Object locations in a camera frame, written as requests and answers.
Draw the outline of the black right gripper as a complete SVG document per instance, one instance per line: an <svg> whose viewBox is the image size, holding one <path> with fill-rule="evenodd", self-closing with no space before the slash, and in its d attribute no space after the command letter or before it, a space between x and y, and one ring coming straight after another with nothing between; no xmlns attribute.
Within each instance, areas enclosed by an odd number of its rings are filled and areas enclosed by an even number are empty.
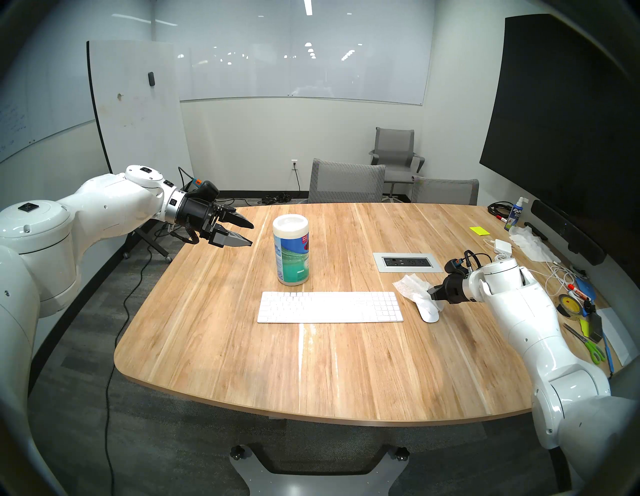
<svg viewBox="0 0 640 496"><path fill-rule="evenodd" d="M470 275L449 274L440 285L427 290L431 299L436 302L459 304L474 302L474 295L469 286Z"/></svg>

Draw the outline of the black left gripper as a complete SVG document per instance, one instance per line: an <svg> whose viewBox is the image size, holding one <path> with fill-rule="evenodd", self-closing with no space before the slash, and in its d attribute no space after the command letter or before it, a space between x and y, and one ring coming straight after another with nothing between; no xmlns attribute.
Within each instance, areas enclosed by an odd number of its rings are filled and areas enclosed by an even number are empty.
<svg viewBox="0 0 640 496"><path fill-rule="evenodd" d="M217 223L230 223L237 227L254 229L254 224L231 205L216 205L218 191L188 191L176 214L176 223L183 227L188 237L175 231L175 237L183 243L196 245L206 239L215 247L251 247L253 242L242 235L227 230Z"/></svg>

